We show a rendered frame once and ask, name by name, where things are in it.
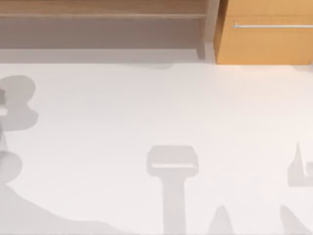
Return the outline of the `light wooden cupboard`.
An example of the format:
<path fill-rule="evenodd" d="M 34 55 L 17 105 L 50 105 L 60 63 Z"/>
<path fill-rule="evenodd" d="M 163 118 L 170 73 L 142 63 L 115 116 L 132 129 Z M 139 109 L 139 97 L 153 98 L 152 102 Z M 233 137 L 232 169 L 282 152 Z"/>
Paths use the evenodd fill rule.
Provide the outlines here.
<path fill-rule="evenodd" d="M 313 25 L 313 0 L 221 0 L 213 43 L 219 65 L 313 64 L 313 28 L 233 28 L 235 23 Z"/>

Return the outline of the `brown wooden open shelf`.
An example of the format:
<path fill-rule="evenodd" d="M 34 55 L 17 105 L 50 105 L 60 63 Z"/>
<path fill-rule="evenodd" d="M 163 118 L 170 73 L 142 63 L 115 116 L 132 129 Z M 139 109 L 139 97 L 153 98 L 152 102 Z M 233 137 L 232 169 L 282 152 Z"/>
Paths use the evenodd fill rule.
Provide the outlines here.
<path fill-rule="evenodd" d="M 106 19 L 110 40 L 121 47 L 179 48 L 194 45 L 204 57 L 213 40 L 221 0 L 0 0 L 5 18 Z"/>

